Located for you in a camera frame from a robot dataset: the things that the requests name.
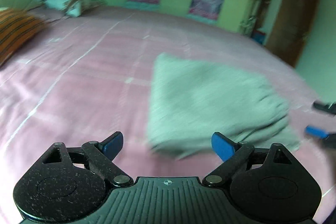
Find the grey-green pants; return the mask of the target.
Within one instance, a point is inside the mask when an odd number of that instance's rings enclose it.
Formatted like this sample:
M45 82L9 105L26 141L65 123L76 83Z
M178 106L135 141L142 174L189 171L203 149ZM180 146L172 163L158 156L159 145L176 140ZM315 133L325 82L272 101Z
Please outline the grey-green pants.
M262 75L165 53L154 63L147 140L154 151L184 158L211 149L219 132L259 148L299 148L289 104Z

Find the pink quilted bedsheet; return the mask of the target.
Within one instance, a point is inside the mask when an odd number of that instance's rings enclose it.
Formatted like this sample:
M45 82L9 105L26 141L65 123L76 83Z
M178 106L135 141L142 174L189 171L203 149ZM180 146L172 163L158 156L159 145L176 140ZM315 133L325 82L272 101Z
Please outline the pink quilted bedsheet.
M99 7L61 19L29 41L1 69L1 223L19 223L13 188L57 141L78 147L124 135L116 164L132 177L203 177L220 164L213 153L174 160L145 141L153 63L160 53L223 63L264 74L292 105L302 139L295 157L319 183L315 221L335 208L335 153L304 135L308 125L335 130L335 118L312 110L316 92L254 41L220 28L155 12Z

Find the brown wooden door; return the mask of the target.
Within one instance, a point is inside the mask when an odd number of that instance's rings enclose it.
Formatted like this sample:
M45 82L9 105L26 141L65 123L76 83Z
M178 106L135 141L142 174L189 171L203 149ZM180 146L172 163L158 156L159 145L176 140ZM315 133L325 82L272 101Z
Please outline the brown wooden door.
M266 49L295 67L311 32L320 0L282 0Z

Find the folded mauve blanket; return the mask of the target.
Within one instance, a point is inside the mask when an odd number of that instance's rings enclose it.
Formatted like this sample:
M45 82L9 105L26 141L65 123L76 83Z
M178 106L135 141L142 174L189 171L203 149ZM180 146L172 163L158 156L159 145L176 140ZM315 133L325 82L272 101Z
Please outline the folded mauve blanket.
M62 11L48 9L45 7L36 7L27 11L30 15L36 16L47 23L66 19L67 16Z

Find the white floral pillow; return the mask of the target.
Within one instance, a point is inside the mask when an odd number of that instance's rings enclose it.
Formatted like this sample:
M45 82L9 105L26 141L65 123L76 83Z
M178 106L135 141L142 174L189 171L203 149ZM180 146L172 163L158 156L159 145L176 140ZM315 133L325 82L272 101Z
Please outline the white floral pillow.
M34 2L48 9L61 11L65 16L73 18L106 4L104 0L34 0Z

